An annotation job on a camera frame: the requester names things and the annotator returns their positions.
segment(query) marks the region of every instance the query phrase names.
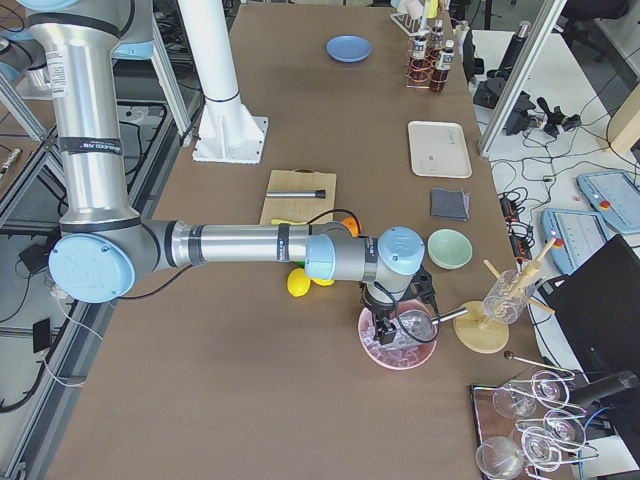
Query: brown table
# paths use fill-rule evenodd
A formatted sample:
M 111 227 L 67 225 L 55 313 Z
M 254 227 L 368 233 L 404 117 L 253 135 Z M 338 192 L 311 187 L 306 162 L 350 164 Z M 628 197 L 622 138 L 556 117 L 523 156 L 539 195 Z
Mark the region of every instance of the brown table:
M 506 269 L 513 258 L 489 165 L 475 153 L 461 65 L 441 94 L 405 88 L 407 37 L 390 13 L 243 5 L 231 38 L 243 101 L 270 120 L 262 162 L 195 163 L 184 150 L 156 217 L 256 224 L 272 169 L 335 172 L 336 206 L 356 211 L 368 234 L 394 225 L 424 237 L 465 233 L 474 247 L 466 267 L 425 266 L 442 311 L 481 299 L 493 282 L 482 260 Z M 340 34 L 368 38 L 373 53 L 354 65 L 331 60 L 325 43 Z M 413 175 L 411 120 L 461 124 L 473 176 Z M 470 192 L 471 219 L 431 218 L 434 186 Z M 148 300 L 121 302 L 48 478 L 479 478 L 468 385 L 501 383 L 520 366 L 467 350 L 446 325 L 428 363 L 385 370 L 358 340 L 357 283 L 294 299 L 291 269 L 207 265 Z M 538 355 L 526 320 L 511 327 L 508 347 Z

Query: robotic arm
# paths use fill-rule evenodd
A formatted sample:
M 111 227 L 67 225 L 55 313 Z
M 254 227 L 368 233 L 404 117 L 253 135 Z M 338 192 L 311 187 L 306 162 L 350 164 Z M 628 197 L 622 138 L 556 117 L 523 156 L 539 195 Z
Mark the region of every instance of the robotic arm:
M 338 223 L 143 222 L 127 196 L 111 56 L 127 35 L 135 44 L 144 43 L 148 29 L 150 38 L 151 22 L 138 18 L 150 19 L 150 0 L 20 3 L 27 7 L 29 30 L 44 46 L 49 67 L 69 200 L 49 267 L 71 296 L 109 301 L 152 272 L 188 264 L 304 261 L 313 278 L 363 283 L 362 301 L 376 318 L 381 343 L 393 341 L 389 317 L 397 302 L 419 297 L 435 307 L 431 276 L 421 267 L 424 243 L 404 227 L 376 240 L 354 238 Z

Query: white label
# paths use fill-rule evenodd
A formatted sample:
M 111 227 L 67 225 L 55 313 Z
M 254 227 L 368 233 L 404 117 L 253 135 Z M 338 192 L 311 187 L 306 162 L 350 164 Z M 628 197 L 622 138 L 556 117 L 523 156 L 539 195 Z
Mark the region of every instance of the white label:
M 51 82 L 51 97 L 66 97 L 67 76 L 62 52 L 47 53 L 47 67 L 49 68 L 49 80 Z

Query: black band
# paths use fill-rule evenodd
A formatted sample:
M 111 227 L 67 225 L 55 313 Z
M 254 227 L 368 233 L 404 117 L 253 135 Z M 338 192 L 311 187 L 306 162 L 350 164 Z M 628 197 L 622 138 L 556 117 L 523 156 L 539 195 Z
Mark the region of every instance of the black band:
M 194 267 L 207 263 L 202 254 L 202 230 L 204 225 L 195 225 L 189 230 L 189 260 Z
M 34 13 L 27 18 L 29 27 L 34 25 L 40 25 L 43 23 L 62 23 L 66 25 L 77 25 L 78 27 L 93 28 L 94 30 L 100 30 L 113 35 L 116 38 L 120 38 L 120 30 L 118 27 L 111 23 L 103 22 L 90 17 L 83 17 L 82 15 L 72 15 L 70 13 Z
M 371 283 L 378 273 L 378 240 L 373 237 L 364 239 L 364 274 L 362 281 Z
M 171 251 L 171 246 L 173 242 L 173 229 L 178 223 L 177 220 L 172 220 L 167 224 L 167 229 L 164 231 L 164 256 L 167 259 L 167 263 L 171 265 L 173 268 L 177 267 L 176 262 L 173 260 L 173 252 Z
M 93 233 L 108 230 L 122 230 L 140 225 L 140 217 L 105 223 L 60 223 L 60 230 L 65 233 Z
M 136 16 L 136 0 L 129 0 L 129 17 L 127 18 L 127 23 L 124 24 L 122 30 L 120 30 L 120 38 L 124 37 L 124 34 L 129 31 L 131 25 L 133 25 L 133 19 Z
M 277 260 L 279 262 L 289 261 L 289 229 L 291 225 L 281 223 L 278 225 Z
M 206 95 L 204 95 L 204 98 L 206 98 L 207 100 L 211 101 L 211 102 L 216 102 L 216 103 L 224 103 L 224 102 L 229 102 L 231 100 L 233 100 L 234 98 L 236 98 L 238 95 L 240 95 L 240 90 L 238 90 L 238 92 L 233 96 L 233 97 L 229 97 L 226 100 L 214 100 L 213 98 L 209 98 Z
M 158 263 L 160 263 L 160 254 L 162 253 L 160 251 L 160 242 L 156 238 L 156 235 L 155 235 L 155 233 L 153 233 L 153 230 L 151 230 L 151 228 L 149 228 L 144 223 L 141 223 L 141 225 L 142 225 L 142 228 L 144 228 L 145 232 L 147 232 L 149 234 L 149 236 L 151 237 L 151 240 L 153 240 L 153 243 L 156 246 L 156 263 L 153 266 L 153 270 L 155 270 L 156 267 L 158 266 Z
M 112 153 L 122 155 L 122 142 L 119 138 L 60 137 L 58 147 L 69 155 L 76 153 Z

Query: white pole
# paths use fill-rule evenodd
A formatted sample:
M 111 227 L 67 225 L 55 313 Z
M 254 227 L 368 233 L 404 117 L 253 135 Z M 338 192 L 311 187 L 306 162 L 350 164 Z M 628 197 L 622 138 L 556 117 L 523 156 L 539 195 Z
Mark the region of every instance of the white pole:
M 242 104 L 220 0 L 178 0 L 206 104 L 194 159 L 260 162 L 267 119 Z

